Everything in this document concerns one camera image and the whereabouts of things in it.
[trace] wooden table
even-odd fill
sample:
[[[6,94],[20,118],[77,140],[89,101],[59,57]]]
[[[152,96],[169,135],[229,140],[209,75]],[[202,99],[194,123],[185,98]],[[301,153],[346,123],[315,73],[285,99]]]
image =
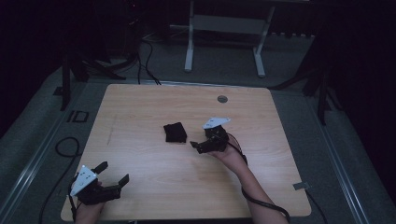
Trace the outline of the wooden table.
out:
[[[218,96],[228,98],[220,103]],[[109,85],[81,165],[94,168],[103,186],[131,177],[121,198],[102,213],[107,220],[250,217],[236,176],[219,161],[198,154],[190,141],[204,142],[202,125],[227,117],[248,164],[273,201],[291,216],[311,212],[276,107],[267,89],[208,86]],[[186,144],[165,142],[163,126],[181,122]],[[71,220],[66,200],[62,219]]]

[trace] dark background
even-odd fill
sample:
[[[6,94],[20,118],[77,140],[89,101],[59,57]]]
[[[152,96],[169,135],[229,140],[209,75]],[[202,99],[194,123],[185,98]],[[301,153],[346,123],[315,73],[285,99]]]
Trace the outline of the dark background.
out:
[[[242,13],[241,3],[232,2],[236,7],[214,8],[217,3],[202,1],[197,10]],[[332,67],[331,87],[396,202],[396,5],[379,0],[344,2],[341,7],[335,7],[335,1],[314,3],[276,3],[270,32],[316,36],[303,66],[316,67],[322,60]],[[95,4],[90,0],[0,3],[0,136],[46,77],[61,66],[68,46],[107,60],[108,24],[98,18]],[[139,6],[144,11],[141,18],[165,37],[170,23],[188,24],[189,1],[146,1]],[[250,3],[243,7],[251,7],[249,16],[263,17]]]

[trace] gray carpet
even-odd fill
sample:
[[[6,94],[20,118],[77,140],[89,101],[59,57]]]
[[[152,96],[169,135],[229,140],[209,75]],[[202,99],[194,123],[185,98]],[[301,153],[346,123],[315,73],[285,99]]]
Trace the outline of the gray carpet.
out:
[[[149,60],[149,70],[163,84],[167,81],[180,83],[205,83],[216,85],[235,85],[248,87],[268,87],[278,84],[295,74],[311,39],[283,36],[270,36],[265,42],[262,54],[267,76],[256,76],[256,68],[251,49],[206,46],[197,41],[195,46],[193,70],[185,73],[184,57],[186,45],[175,42],[152,43],[154,51]],[[142,59],[149,55],[149,45],[141,46]],[[61,98],[52,93],[61,85],[61,73],[57,71],[43,84],[40,91],[26,107],[23,114],[11,127],[0,142],[2,182],[0,197],[4,200],[27,162],[36,151],[48,142],[39,171],[35,174],[30,188],[25,192],[13,211],[9,223],[33,223],[38,221],[40,208],[52,187],[63,173],[70,159],[60,157],[55,145],[65,137],[76,137],[83,150],[90,134],[95,115],[100,106],[108,83],[136,83],[137,67],[120,71],[126,81],[115,81],[107,77],[92,76],[88,83],[73,82],[73,102],[65,112],[59,111]],[[142,82],[152,84],[145,73]],[[350,211],[345,190],[341,187],[337,173],[330,160],[329,146],[322,134],[322,128],[315,117],[317,99],[302,96],[304,82],[296,83],[283,91],[272,91],[276,108],[288,137],[290,148],[303,181],[312,186],[308,191],[320,205],[329,223],[356,223]],[[359,193],[361,206],[370,223],[396,223],[396,210],[382,187],[359,137],[354,132],[346,115],[332,110],[326,112],[326,132],[332,138],[342,163],[346,167],[354,188]],[[67,122],[71,110],[89,112],[85,123]],[[76,144],[66,140],[60,145],[63,153],[73,154]],[[44,212],[43,223],[64,223],[60,219],[66,188],[78,166],[78,159],[71,170],[54,191]],[[318,209],[312,204],[312,214],[308,217],[293,217],[291,223],[324,223]],[[236,220],[164,220],[139,221],[138,223],[249,223],[249,219]]]

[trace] human hand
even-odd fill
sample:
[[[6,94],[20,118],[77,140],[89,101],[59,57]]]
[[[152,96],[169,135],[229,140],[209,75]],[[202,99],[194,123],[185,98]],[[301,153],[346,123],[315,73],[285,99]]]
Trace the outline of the human hand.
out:
[[[97,203],[87,205],[78,201],[77,213],[76,213],[76,224],[94,224],[105,207],[105,203]]]
[[[227,168],[229,168],[232,172],[236,173],[237,175],[241,172],[244,172],[248,165],[245,163],[244,159],[242,158],[241,154],[238,152],[241,151],[241,147],[239,146],[236,139],[228,134],[229,140],[228,145],[223,152],[220,151],[211,151],[208,152],[208,155],[211,155],[221,161]]]

